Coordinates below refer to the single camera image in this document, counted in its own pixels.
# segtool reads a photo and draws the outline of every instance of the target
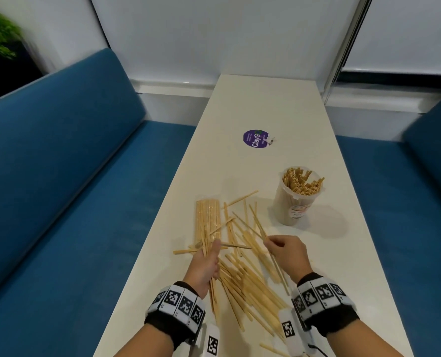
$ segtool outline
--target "person's left hand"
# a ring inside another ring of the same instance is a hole
[[[207,295],[211,278],[217,279],[219,277],[220,251],[221,241],[219,239],[214,240],[207,257],[204,257],[202,249],[198,250],[193,255],[188,271],[182,280],[193,287],[202,299]]]

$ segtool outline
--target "table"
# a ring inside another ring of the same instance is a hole
[[[245,144],[243,134],[253,129],[267,131],[273,143],[262,149]],[[286,227],[270,206],[280,172],[295,165],[324,176],[325,192],[297,225]],[[258,202],[266,232],[298,235],[314,270],[337,281],[366,324],[413,356],[315,82],[233,75],[219,78],[94,356],[113,356],[141,328],[158,291],[184,276],[190,256],[172,251],[193,242],[195,201],[229,202],[256,189],[251,201]],[[247,320],[242,334],[226,298],[220,304],[220,356],[273,356],[258,346],[270,344],[270,335]],[[206,320],[213,320],[210,311]],[[314,337],[334,356],[316,331]],[[187,353],[184,344],[175,356]]]

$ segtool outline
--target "bucket of wooden sticks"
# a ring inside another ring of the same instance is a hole
[[[323,180],[307,167],[285,169],[273,202],[277,220],[286,226],[295,225],[322,192]]]

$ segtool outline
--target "blue bench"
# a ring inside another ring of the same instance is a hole
[[[405,143],[337,140],[414,356],[441,356],[441,102]]]
[[[105,49],[0,99],[0,357],[92,356],[193,135]]]

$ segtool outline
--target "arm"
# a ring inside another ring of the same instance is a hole
[[[264,244],[296,284],[313,273],[307,248],[297,236],[271,236]],[[337,357],[402,357],[359,319],[355,319],[339,331],[327,333],[326,338]]]
[[[219,252],[221,241],[212,243],[211,251],[205,258],[202,250],[192,257],[183,282],[189,284],[202,299],[209,290],[209,281],[219,277]],[[175,350],[174,342],[168,334],[158,330],[151,324],[145,324],[129,340],[115,357],[170,357]]]

